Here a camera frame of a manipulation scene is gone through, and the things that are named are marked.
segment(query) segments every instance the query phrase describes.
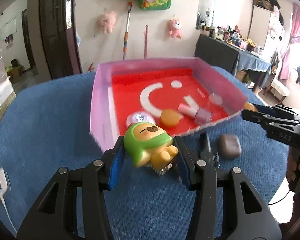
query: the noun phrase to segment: stool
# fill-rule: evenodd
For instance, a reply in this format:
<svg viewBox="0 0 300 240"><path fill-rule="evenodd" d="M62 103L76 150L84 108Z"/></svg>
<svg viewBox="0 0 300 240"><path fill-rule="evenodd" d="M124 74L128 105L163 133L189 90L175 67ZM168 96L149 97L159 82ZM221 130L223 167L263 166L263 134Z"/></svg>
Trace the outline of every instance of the stool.
<svg viewBox="0 0 300 240"><path fill-rule="evenodd" d="M283 100L290 95L289 89L279 80L274 79L272 80L271 86L269 86L263 94L268 93L272 88L277 90L282 95L282 99L279 102L279 105L282 105Z"/></svg>

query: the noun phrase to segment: green hood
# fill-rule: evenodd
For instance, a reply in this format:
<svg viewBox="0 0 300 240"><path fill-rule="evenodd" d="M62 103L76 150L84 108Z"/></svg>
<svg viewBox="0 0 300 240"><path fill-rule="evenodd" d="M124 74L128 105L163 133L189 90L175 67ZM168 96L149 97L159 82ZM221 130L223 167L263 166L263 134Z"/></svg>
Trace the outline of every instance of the green hood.
<svg viewBox="0 0 300 240"><path fill-rule="evenodd" d="M157 148L165 143L168 143L172 140L172 137L168 135L166 132L159 134L158 136L147 140L147 141L139 141L133 134L133 130L140 124L148 123L148 122L138 122L132 125L125 133L123 139L123 145L126 149L127 153L133 160L133 164L136 166L138 162L143 157L144 150Z"/></svg>

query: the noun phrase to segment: pink bear keychain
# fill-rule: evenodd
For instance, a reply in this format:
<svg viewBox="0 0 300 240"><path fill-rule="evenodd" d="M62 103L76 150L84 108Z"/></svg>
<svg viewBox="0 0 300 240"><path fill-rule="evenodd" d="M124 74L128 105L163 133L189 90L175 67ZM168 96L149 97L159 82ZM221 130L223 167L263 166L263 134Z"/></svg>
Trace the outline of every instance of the pink bear keychain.
<svg viewBox="0 0 300 240"><path fill-rule="evenodd" d="M181 25L180 21L173 19L173 20L168 21L168 25L169 25L169 28L170 28L169 34L171 35L171 37L172 38L177 37L177 38L181 39L182 25Z"/></svg>
<svg viewBox="0 0 300 240"><path fill-rule="evenodd" d="M103 34L111 33L115 24L115 12L105 13L99 20Z"/></svg>

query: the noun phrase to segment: brown soap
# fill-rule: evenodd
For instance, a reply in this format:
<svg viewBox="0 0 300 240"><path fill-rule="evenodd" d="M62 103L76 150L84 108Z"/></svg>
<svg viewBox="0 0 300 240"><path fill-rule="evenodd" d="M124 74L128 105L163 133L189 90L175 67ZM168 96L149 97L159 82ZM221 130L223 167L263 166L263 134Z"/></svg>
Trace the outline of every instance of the brown soap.
<svg viewBox="0 0 300 240"><path fill-rule="evenodd" d="M218 139L219 156L226 160L233 160L241 156L239 138L232 134L222 134Z"/></svg>

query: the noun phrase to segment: person's hand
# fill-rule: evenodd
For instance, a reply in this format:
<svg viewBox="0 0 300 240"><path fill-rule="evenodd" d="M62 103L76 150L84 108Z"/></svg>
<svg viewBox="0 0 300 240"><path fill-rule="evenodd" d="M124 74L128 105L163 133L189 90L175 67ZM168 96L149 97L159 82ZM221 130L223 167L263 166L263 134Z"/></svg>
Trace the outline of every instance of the person's hand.
<svg viewBox="0 0 300 240"><path fill-rule="evenodd" d="M293 158L294 153L300 153L299 150L289 147L289 154L288 154L288 165L287 165L287 174L286 178L288 182L291 182L292 180L296 179L296 169L297 169L297 162Z"/></svg>

